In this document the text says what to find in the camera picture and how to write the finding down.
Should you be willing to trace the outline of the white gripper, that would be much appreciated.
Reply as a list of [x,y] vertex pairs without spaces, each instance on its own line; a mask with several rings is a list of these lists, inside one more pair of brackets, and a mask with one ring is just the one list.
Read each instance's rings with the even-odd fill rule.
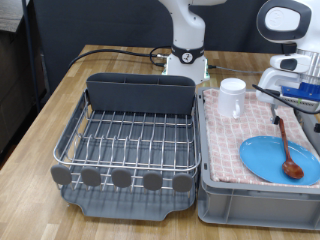
[[[282,93],[283,87],[298,89],[300,86],[300,78],[297,73],[290,73],[286,71],[276,70],[274,68],[268,68],[265,70],[260,78],[258,86],[265,90],[270,90],[273,94],[280,93],[279,101],[272,96],[269,96],[259,90],[256,91],[256,97],[259,101],[270,103],[272,118],[271,122],[274,125],[278,125],[280,117],[276,113],[277,106],[295,106],[304,111],[313,112],[314,102],[306,99],[298,99],[295,97],[284,96]],[[320,133],[320,124],[316,123],[314,126],[314,132]]]

